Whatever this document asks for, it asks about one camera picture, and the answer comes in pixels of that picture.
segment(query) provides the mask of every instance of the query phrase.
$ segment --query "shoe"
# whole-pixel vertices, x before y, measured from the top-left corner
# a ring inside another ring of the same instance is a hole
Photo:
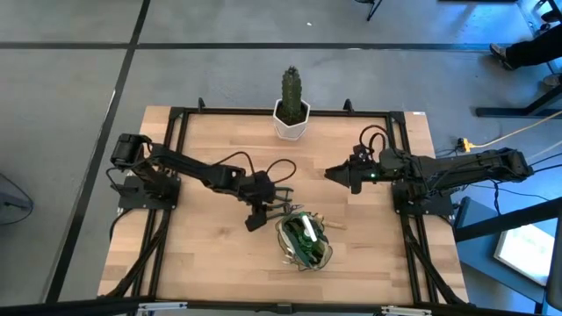
[[[516,70],[517,69],[517,67],[513,67],[511,64],[509,64],[508,56],[506,55],[506,48],[505,47],[500,47],[497,44],[490,44],[490,52],[492,52],[492,55],[495,58],[497,58],[501,61],[501,65],[506,70]]]
[[[551,88],[557,87],[560,85],[561,76],[561,74],[548,75],[543,79],[543,83]]]

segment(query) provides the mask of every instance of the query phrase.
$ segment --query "desk leg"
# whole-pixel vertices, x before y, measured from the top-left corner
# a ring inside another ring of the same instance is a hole
[[[523,225],[533,224],[547,219],[554,219],[558,217],[558,213],[561,209],[562,197],[558,197],[553,200],[532,205],[518,211],[509,212],[492,219],[483,220],[476,224],[458,228],[455,231],[455,242],[468,241],[490,233],[501,233]]]
[[[525,108],[477,108],[476,116],[479,118],[546,118],[560,111],[546,109],[560,99],[562,99],[562,85],[546,92]],[[562,119],[562,115],[558,115],[554,119]]]

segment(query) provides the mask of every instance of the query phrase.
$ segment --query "wooden tabletop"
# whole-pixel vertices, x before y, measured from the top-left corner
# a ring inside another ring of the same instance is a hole
[[[413,154],[434,155],[428,121],[422,112],[407,112],[407,132]],[[169,107],[149,106],[140,128],[163,142]],[[182,176],[177,208],[172,212],[159,299],[245,302],[400,304],[412,303],[400,219],[393,211],[389,183],[364,183],[359,195],[324,179],[324,169],[343,163],[369,124],[378,118],[311,117],[305,135],[296,142],[279,140],[268,116],[198,115],[189,117],[184,154],[216,162],[236,151],[252,157],[256,170],[279,158],[296,162],[294,177],[282,183],[295,189],[294,203],[318,212],[348,229],[326,227],[334,253],[320,271],[298,272],[282,263],[274,222],[249,233],[244,220],[250,209],[234,197],[213,193],[200,181]],[[176,144],[175,128],[172,144]],[[398,127],[397,143],[400,146]],[[228,162],[249,170],[244,157]],[[291,172],[278,164],[271,179]],[[110,291],[136,260],[147,211],[127,214],[115,227],[99,294]],[[467,300],[450,226],[426,216],[432,262],[457,295]],[[148,292],[148,265],[141,292]],[[418,263],[421,295],[428,300],[422,266]]]

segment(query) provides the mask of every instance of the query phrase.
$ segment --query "white planter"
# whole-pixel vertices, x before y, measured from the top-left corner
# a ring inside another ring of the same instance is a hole
[[[275,130],[277,131],[277,136],[281,140],[298,140],[300,136],[305,133],[306,125],[308,124],[308,116],[310,114],[310,104],[307,102],[300,100],[300,102],[306,107],[306,119],[302,123],[298,123],[293,126],[288,126],[287,124],[283,123],[282,120],[277,118],[277,107],[281,103],[281,99],[278,99],[275,102],[275,110],[273,110],[273,125],[275,126]]]

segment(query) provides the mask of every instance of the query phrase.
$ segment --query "cactus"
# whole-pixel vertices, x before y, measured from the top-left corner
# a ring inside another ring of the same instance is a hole
[[[300,105],[302,87],[300,85],[299,71],[290,66],[283,74],[281,105],[277,108],[277,117],[288,126],[301,123],[305,120],[306,114],[303,113]]]

